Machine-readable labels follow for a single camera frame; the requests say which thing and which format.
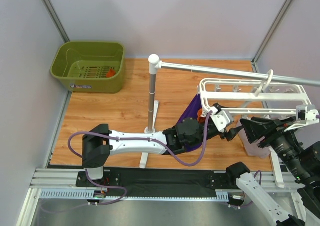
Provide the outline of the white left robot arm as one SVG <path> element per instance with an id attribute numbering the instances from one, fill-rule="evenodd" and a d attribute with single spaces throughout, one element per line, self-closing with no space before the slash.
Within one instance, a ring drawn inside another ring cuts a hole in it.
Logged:
<path id="1" fill-rule="evenodd" d="M 206 148 L 208 139 L 220 136 L 231 141 L 242 126 L 227 127 L 234 121 L 232 115 L 214 104 L 203 121 L 185 117 L 173 127 L 152 133 L 124 133 L 110 130 L 108 124 L 100 124 L 84 133 L 82 138 L 82 166 L 93 180 L 103 177 L 103 167 L 109 156 L 124 153 L 149 153 L 172 155 Z"/>

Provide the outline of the purple cloth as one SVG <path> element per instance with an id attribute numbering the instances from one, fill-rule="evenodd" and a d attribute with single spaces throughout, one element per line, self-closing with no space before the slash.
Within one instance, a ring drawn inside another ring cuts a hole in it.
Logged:
<path id="1" fill-rule="evenodd" d="M 200 148 L 204 143 L 205 122 L 197 121 L 197 112 L 202 108 L 200 95 L 196 95 L 177 123 L 171 128 L 165 129 L 168 150 L 164 152 L 169 155 L 170 151 L 174 154 L 191 152 Z"/>

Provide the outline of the white clip sock hanger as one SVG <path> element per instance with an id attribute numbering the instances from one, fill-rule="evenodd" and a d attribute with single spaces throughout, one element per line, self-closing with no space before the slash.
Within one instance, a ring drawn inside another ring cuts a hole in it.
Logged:
<path id="1" fill-rule="evenodd" d="M 285 117 L 313 109 L 303 86 L 276 82 L 272 71 L 266 80 L 204 78 L 197 91 L 203 116 L 226 111 L 234 116 Z"/>

